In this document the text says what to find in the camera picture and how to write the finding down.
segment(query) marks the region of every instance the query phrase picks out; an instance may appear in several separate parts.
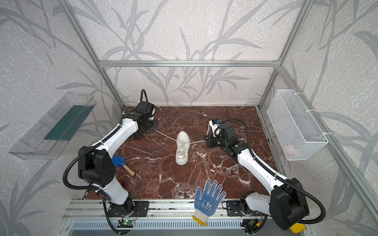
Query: black mounting plate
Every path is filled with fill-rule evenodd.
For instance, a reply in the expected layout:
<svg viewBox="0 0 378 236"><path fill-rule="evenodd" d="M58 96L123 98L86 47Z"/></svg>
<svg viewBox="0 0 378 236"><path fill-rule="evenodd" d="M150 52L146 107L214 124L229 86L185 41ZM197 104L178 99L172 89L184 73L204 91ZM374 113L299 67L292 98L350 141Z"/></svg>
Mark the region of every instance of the black mounting plate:
<svg viewBox="0 0 378 236"><path fill-rule="evenodd" d="M133 213L129 215L128 217L146 217L147 212L148 212L148 205L150 202L149 201L133 201L133 202L137 210L134 210ZM116 212L116 210L112 208L108 210L108 215L109 217L122 217L122 215L120 215L118 212Z"/></svg>
<svg viewBox="0 0 378 236"><path fill-rule="evenodd" d="M242 213L239 200L235 200L235 201L229 200L225 202L226 202L227 216L246 216ZM250 217L253 217L253 218L255 218L256 216L260 216L258 211L254 211L250 215Z"/></svg>

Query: clear plastic tray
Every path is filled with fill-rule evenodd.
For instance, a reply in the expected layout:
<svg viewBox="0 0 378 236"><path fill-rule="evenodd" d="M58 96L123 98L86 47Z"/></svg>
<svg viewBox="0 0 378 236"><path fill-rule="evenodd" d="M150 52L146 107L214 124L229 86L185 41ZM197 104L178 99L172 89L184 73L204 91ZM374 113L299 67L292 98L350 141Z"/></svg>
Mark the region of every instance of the clear plastic tray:
<svg viewBox="0 0 378 236"><path fill-rule="evenodd" d="M96 105L92 98L66 93L9 152L24 160L57 159Z"/></svg>

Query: green board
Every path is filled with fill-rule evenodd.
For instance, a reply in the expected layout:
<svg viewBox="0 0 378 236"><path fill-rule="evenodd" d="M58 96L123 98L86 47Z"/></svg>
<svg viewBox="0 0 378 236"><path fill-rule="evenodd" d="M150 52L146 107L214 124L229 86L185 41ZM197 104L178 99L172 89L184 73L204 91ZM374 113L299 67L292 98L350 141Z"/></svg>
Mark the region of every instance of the green board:
<svg viewBox="0 0 378 236"><path fill-rule="evenodd" d="M93 108L79 105L71 107L44 139L70 141Z"/></svg>

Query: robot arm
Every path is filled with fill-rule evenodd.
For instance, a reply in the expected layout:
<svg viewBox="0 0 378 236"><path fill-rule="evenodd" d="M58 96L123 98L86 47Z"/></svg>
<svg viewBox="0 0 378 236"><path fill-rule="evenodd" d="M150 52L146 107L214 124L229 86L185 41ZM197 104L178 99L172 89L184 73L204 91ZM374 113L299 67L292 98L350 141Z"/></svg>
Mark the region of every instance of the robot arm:
<svg viewBox="0 0 378 236"><path fill-rule="evenodd" d="M220 123L214 119L209 124L216 135L205 136L207 147L222 148L228 156L248 169L262 183L270 195L248 192L241 196L240 208L245 215L250 215L253 211L262 212L270 215L280 228L287 230L309 214L305 196L293 187L279 181L277 177L302 189L302 185L298 180L288 180L267 165L253 150L253 153L251 153L248 145L244 141L237 139L234 127L230 123Z"/></svg>
<svg viewBox="0 0 378 236"><path fill-rule="evenodd" d="M92 146L99 146L78 161L79 178L101 189L113 208L123 210L124 214L132 210L132 199L116 179L111 158L130 136L139 139L146 130L156 130L158 121L154 119L154 114L155 106L141 101L135 111L122 114L119 124L106 135L109 137L106 141L103 139L94 143ZM82 147L79 155L88 148Z"/></svg>

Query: wooden handle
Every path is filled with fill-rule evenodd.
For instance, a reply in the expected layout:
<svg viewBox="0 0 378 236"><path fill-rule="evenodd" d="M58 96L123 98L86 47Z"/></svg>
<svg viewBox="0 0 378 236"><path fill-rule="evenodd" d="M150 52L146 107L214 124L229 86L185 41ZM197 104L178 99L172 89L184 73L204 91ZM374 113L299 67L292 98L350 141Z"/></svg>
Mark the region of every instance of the wooden handle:
<svg viewBox="0 0 378 236"><path fill-rule="evenodd" d="M127 165L123 165L123 168L125 168L125 170L127 170L127 172L129 172L129 174L131 176L134 176L135 175L135 172L132 171Z"/></svg>

